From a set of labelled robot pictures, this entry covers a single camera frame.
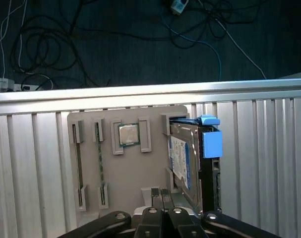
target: blue hard drive label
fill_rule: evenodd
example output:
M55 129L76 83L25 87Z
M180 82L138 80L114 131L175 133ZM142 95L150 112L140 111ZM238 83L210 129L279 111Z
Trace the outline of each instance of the blue hard drive label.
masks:
M189 146L188 144L170 136L169 141L169 158L171 160L172 169L174 174L180 179L183 180L187 189L190 190L190 158L189 158Z

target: electrical outlet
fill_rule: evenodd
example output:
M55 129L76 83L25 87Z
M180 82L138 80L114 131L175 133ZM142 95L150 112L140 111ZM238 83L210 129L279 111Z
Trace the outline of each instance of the electrical outlet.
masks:
M0 78L0 92L14 91L15 81L8 78Z

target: power strip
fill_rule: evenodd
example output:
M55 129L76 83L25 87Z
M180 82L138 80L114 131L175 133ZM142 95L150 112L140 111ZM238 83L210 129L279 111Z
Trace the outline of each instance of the power strip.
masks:
M23 91L41 91L43 90L42 87L38 88L38 85L30 85L30 84L24 84L23 85ZM8 79L8 78L0 78L0 93L3 92L21 92L21 84L15 83L14 80Z
M38 85L24 84L24 85L23 85L23 91L24 91L24 92L28 92L28 91L36 91L36 89L37 89L38 87L39 87ZM15 92L21 92L21 84L15 83L14 91L15 91Z

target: ribbed metal panel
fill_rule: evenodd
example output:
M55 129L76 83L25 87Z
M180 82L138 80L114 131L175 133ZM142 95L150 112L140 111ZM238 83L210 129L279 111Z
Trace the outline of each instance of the ribbed metal panel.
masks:
M287 83L279 83L283 85L273 86L272 91L267 87L266 93L253 88L253 93L242 89L227 94L220 89L218 95L189 91L183 97L177 92L161 98L139 95L139 101L124 96L121 103L138 107L152 100L154 106L175 101L186 105L192 117L220 118L224 213L282 237L301 238L301 87L288 91ZM69 112L57 112L55 107L91 110L109 104L114 108L120 101L68 100L0 101L0 115L6 114L0 116L0 238L57 237L82 219L74 202ZM213 103L191 104L204 100Z
M68 114L0 116L0 238L76 228Z

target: tangled cables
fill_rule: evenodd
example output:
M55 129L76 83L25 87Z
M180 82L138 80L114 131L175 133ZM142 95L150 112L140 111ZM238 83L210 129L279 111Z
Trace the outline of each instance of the tangled cables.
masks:
M34 26L37 19L48 20L49 27ZM25 38L25 53L29 60L29 64L21 66L20 56L18 53L19 40L21 35ZM31 47L31 42L35 41L35 49ZM61 65L62 44L67 46L67 51L72 52L72 62L67 65ZM64 71L78 65L83 72L84 86L88 87L88 81L94 86L96 84L86 72L83 62L78 51L69 36L69 33L55 19L47 15L35 15L27 19L20 28L17 37L14 40L13 47L10 52L10 64L14 71L18 73L32 73L36 69L49 68L56 71Z
M178 48L180 49L189 49L191 47L194 47L196 44L198 44L198 41L202 38L204 32L208 29L211 33L211 35L214 37L215 40L221 40L226 36L226 30L227 30L227 25L233 25L233 24L251 24L253 23L259 14L260 7L268 2L269 0L260 0L258 4L246 6L246 7L241 7L241 8L233 8L232 4L228 0L219 0L215 4L212 3L209 0L198 0L200 3L200 6L196 7L188 7L184 10L184 13L181 16L178 17L173 17L169 23L169 28L174 29L175 25L178 25L180 23L179 21L182 21L182 18L185 14L187 13L194 13L197 12L202 15L202 20L191 26L187 32L194 31L195 29L200 29L200 32L195 39L190 45L183 46L180 43L178 43L176 35L170 31L170 40L171 42ZM256 8L256 13L254 17L250 20L239 20L239 21L231 21L232 15L237 13L240 10L246 10L246 9L253 9ZM224 28L221 29L222 33L217 34L215 26L220 29L220 25L218 24L220 22Z

